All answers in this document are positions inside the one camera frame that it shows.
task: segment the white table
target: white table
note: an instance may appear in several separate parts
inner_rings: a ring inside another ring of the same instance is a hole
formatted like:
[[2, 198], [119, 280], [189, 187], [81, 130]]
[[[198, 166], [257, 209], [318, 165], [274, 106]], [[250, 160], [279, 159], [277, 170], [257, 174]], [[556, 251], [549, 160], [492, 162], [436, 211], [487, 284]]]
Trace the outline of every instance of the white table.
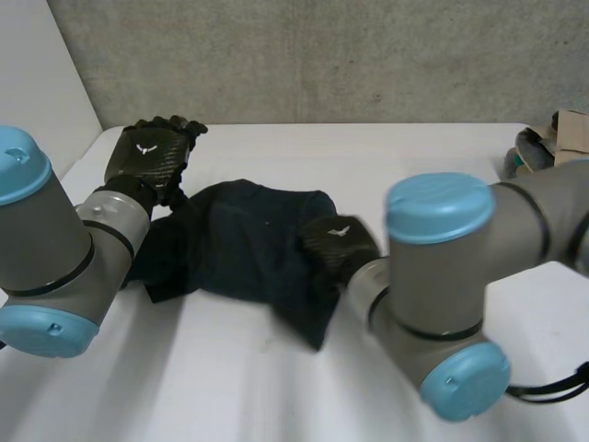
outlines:
[[[384, 239], [383, 197], [425, 171], [487, 182], [519, 124], [213, 126], [183, 187], [246, 178], [321, 189]], [[101, 184], [121, 129], [64, 178], [81, 203]], [[164, 215], [156, 210], [156, 216]], [[589, 355], [589, 284], [558, 264], [489, 287], [485, 329], [520, 383], [572, 374]], [[152, 305], [121, 292], [88, 351], [47, 360], [0, 352], [2, 442], [584, 441], [589, 393], [552, 406], [502, 399], [463, 424], [438, 419], [341, 303], [319, 354], [261, 306], [205, 293]]]

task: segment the blue joint cap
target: blue joint cap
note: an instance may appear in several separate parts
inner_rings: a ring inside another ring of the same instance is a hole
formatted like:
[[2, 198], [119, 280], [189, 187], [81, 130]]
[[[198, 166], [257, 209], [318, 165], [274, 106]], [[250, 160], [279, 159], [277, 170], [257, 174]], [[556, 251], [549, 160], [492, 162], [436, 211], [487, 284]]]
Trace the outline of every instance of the blue joint cap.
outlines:
[[422, 399], [448, 421], [485, 413], [507, 390], [511, 365], [496, 343], [476, 343], [448, 357], [425, 378]]
[[31, 355], [81, 355], [98, 330], [94, 322], [55, 308], [19, 305], [0, 308], [0, 341]]
[[0, 126], [0, 205], [32, 195], [51, 175], [51, 161], [29, 134]]
[[437, 244], [484, 226], [495, 210], [489, 186], [464, 173], [407, 178], [387, 195], [388, 235], [407, 244]]

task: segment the robotic hand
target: robotic hand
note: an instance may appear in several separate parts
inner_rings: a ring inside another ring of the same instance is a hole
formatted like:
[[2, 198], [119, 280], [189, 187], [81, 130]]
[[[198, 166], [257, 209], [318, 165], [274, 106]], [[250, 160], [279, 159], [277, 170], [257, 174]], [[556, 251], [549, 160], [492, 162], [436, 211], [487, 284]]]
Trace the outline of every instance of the robotic hand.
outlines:
[[27, 133], [0, 126], [0, 340], [47, 357], [81, 355], [149, 229], [153, 207], [179, 188], [207, 128], [180, 117], [123, 130], [104, 186], [72, 206]]
[[550, 261], [589, 275], [587, 189], [589, 161], [492, 186], [418, 175], [387, 195], [389, 258], [353, 217], [319, 219], [302, 240], [422, 399], [462, 421], [505, 392], [553, 403], [589, 390], [589, 363], [547, 386], [509, 386], [510, 363], [482, 332], [487, 284]]

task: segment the crumpled fabric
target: crumpled fabric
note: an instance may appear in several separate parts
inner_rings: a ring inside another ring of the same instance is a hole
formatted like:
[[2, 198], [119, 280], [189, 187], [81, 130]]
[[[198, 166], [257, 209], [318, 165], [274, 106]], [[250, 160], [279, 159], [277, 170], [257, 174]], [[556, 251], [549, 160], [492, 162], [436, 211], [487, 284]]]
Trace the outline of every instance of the crumpled fabric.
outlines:
[[215, 184], [152, 223], [127, 281], [142, 281], [155, 303], [198, 289], [267, 303], [318, 350], [339, 291], [303, 250], [300, 231], [336, 214], [321, 191], [278, 191], [248, 180]]

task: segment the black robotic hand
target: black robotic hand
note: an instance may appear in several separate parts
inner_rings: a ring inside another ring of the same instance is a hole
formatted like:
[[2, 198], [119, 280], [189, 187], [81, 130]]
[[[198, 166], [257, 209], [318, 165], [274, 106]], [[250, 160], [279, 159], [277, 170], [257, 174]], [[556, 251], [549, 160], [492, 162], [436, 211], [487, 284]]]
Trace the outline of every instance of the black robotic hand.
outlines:
[[186, 197], [179, 188], [182, 171], [196, 138], [208, 132], [199, 122], [179, 116], [169, 120], [155, 117], [125, 127], [106, 169], [106, 188], [113, 180], [127, 180], [125, 186], [144, 186], [151, 190], [150, 205], [174, 205]]
[[303, 250], [341, 285], [347, 285], [363, 265], [380, 258], [375, 240], [356, 216], [323, 216], [305, 225], [300, 237]]

